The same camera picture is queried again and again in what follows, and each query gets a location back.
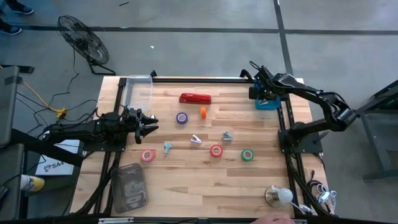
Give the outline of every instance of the red stapler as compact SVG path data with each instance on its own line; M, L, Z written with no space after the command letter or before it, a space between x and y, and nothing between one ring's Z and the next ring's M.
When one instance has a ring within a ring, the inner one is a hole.
M211 96L196 93L182 93L180 103L211 104Z

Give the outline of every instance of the electric fan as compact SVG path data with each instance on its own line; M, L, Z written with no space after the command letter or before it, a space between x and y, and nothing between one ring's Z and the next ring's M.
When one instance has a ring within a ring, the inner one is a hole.
M103 66L109 60L109 53L104 43L84 23L73 16L60 16L58 28L60 28L60 33L68 44L87 59L93 74L116 75L113 70ZM101 67L110 73L97 73L93 69L94 66Z

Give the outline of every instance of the wooden table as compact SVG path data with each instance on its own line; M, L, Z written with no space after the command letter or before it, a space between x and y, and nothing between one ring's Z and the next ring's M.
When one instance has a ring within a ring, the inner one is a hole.
M99 114L113 110L119 78L104 77L98 98ZM159 129L145 137L142 144L136 144L134 135L130 134L120 161L120 166L136 162L144 168L149 201L145 207L130 212L113 211L112 216L253 218L270 212L293 216L292 206L272 208L264 200L267 187L289 188L289 181L285 157L279 151L277 112L256 110L254 101L248 98L248 90L249 84L154 83L152 109L145 114L156 115ZM200 118L203 105L178 102L184 92L211 95L205 120ZM291 102L296 121L312 120L307 100L292 95ZM187 124L176 122L179 112L188 114ZM225 131L233 135L233 141L221 139ZM191 143L192 134L203 142ZM165 142L174 145L166 157ZM210 155L214 144L224 147L222 157ZM156 158L142 162L143 149L155 149ZM254 151L253 161L242 161L243 149ZM103 152L94 152L84 160L71 212L81 208L97 187L103 157ZM306 176L315 170L315 179L326 184L319 159L312 154L302 157ZM104 191L102 209L108 189L109 184ZM297 189L302 200L302 192Z

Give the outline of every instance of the shoe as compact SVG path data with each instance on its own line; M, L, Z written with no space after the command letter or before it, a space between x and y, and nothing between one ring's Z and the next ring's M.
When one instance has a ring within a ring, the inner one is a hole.
M1 28L0 28L0 33L3 34L8 34L8 35L17 35L20 34L22 32L22 29L16 26L12 26L9 24L4 24Z
M23 4L21 4L19 2L16 2L14 4L10 4L9 7L15 13L22 13L22 14L25 14L25 15L30 15L30 14L32 14L34 12L33 9L31 9L31 8L29 8L27 6L24 6Z

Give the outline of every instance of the gray floor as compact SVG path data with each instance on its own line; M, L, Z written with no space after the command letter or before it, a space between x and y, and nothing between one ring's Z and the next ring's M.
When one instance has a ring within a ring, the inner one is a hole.
M55 25L57 17L75 16L97 27L200 27L277 29L272 0L139 0L119 7L118 1L21 0L35 9L31 16L5 8L2 18L15 24ZM397 1L385 0L280 0L286 29L397 30ZM176 32L97 32L110 54L108 66L118 75L149 74L235 77L249 60L285 70L279 34L222 34ZM396 35L287 35L296 77L315 88L336 91L353 108L367 102L379 89L397 79ZM54 31L24 30L21 35L0 35L0 63L31 65L36 71L22 75L46 99L65 91L74 72L72 48ZM70 108L97 99L102 77L90 73L76 56L80 76L70 94L55 99L54 107ZM19 92L35 96L24 86ZM40 108L28 101L34 110ZM70 119L93 110L94 102L68 113ZM312 105L314 118L322 111ZM46 122L55 115L43 112ZM14 127L28 131L36 125L31 110L17 103ZM37 135L41 129L31 132ZM343 133L323 140L328 183L338 192L336 213L341 217L398 222L398 179L365 184L364 174L377 171L374 152L358 120ZM33 217L59 215L71 189L61 189L31 200Z

